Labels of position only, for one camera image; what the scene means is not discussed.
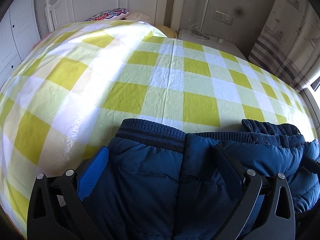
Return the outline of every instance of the striped curtain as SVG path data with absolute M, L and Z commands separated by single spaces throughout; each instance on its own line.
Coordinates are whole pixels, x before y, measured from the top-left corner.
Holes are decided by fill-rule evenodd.
M 319 38 L 308 0 L 275 0 L 249 61 L 301 91 L 320 76 Z

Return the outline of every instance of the wall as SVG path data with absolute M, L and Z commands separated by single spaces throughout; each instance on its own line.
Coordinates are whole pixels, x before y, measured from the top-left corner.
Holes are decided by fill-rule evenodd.
M 42 39 L 47 33 L 49 33 L 47 18 L 45 16 L 45 1 L 46 0 L 35 0 L 35 14 L 36 14 L 36 21 L 38 25 L 39 35 Z M 54 4 L 57 0 L 50 0 L 51 4 Z
M 223 31 L 228 41 L 234 43 L 248 57 L 254 46 L 275 0 L 209 0 L 207 14 L 204 20 L 204 33 L 215 36 L 217 31 Z M 205 0 L 184 0 L 181 29 L 188 29 L 194 23 L 200 23 Z M 233 25 L 229 26 L 212 19 L 214 11 L 218 10 L 234 17 Z M 225 35 L 217 33 L 219 38 Z

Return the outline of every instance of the checkered bedspread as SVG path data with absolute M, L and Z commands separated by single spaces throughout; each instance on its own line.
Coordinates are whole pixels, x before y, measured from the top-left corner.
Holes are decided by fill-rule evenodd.
M 108 145 L 125 118 L 184 132 L 238 130 L 241 119 L 316 137 L 301 96 L 230 54 L 132 21 L 66 25 L 0 90 L 0 203 L 26 236 L 36 175 L 61 175 Z

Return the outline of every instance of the blue puffer jacket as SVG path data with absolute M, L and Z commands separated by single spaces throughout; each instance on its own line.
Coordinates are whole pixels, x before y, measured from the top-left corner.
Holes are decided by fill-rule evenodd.
M 243 125 L 248 132 L 186 134 L 150 121 L 124 120 L 84 206 L 114 239 L 211 239 L 239 201 L 212 160 L 212 148 L 221 143 L 245 168 L 264 176 L 284 173 L 295 212 L 312 208 L 319 198 L 318 178 L 300 161 L 303 155 L 319 158 L 317 141 L 305 143 L 294 129 L 264 131 L 268 125 L 250 120 Z M 260 196 L 243 234 L 250 231 L 262 200 Z

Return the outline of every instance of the white wardrobe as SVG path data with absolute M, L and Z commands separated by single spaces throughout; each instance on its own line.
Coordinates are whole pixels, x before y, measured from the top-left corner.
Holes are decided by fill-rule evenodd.
M 0 22 L 0 86 L 39 40 L 34 0 L 14 0 Z

